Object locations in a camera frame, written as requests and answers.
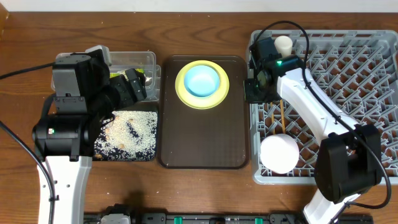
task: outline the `blue bowl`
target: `blue bowl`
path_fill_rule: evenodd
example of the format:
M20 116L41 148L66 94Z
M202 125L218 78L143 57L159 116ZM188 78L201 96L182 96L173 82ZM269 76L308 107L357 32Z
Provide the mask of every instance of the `blue bowl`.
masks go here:
M185 88L193 96L211 96L220 86L216 70L206 65L197 65L187 71L184 78Z

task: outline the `brown tray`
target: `brown tray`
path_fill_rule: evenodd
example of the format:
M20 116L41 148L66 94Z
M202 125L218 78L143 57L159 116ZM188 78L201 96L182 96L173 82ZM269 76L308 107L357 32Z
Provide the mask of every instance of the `brown tray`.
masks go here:
M218 106L197 110L175 92L186 64L209 60L229 78L229 92ZM245 61L237 56L172 56L164 66L160 106L159 162L174 169L240 169L249 160L249 106L244 102Z

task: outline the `plastic tray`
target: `plastic tray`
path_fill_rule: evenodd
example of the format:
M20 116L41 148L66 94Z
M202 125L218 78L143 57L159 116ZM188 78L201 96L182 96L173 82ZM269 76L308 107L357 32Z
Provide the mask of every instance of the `plastic tray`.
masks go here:
M251 35L249 45L260 30ZM382 134L382 161L392 184L398 184L398 34L391 30L307 30L310 51L307 67L325 93L360 124L372 123ZM299 30L268 30L262 37L287 35L292 53L304 58L306 42ZM248 77L253 71L248 68ZM261 141L282 132L280 105L250 105L253 179L258 184L315 184L313 171L318 155L315 137L297 112L283 103L286 133L300 149L296 168L275 174L260 160Z
M229 92L208 110L187 106L175 79L190 62L208 60L227 73ZM246 64L237 56L173 55L163 68L159 162L169 169L240 169L249 163L248 104L244 102Z
M71 53L60 53L57 58L70 55ZM127 70L130 68L144 69L146 76L145 89L147 98L144 101L159 101L160 96L160 67L156 65L156 56L153 52L110 52L112 66L111 73ZM55 91L54 82L51 80L51 89Z

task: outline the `white cup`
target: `white cup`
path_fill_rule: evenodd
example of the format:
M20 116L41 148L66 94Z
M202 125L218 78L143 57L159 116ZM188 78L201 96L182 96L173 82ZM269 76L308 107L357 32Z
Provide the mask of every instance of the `white cup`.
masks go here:
M287 134L266 137L261 142L262 165L278 174L291 171L299 161L299 147Z
M282 57L286 57L292 54L293 41L290 37L283 35L278 36L274 44L278 52L282 54Z

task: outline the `wooden table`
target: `wooden table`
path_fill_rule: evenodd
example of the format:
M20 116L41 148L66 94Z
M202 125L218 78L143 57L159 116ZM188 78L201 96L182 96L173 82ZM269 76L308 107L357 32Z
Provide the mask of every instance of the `wooden table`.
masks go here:
M78 52L101 44L112 51L155 52L162 65L170 55L238 55L244 58L250 33L271 22L291 20L305 29L398 30L398 14L323 13L16 13L6 21L0 41L0 73L52 62L60 52ZM275 29L293 29L279 25ZM52 72L46 68L0 81L0 119L33 147ZM35 223L39 178L28 154L0 131L1 223ZM315 186L257 185L251 167L241 170L169 170L152 162L94 162L88 179L85 211L114 203L169 212L245 213L299 211ZM358 201L377 204L385 186L373 187ZM398 186L382 210L370 213L376 223L398 220Z

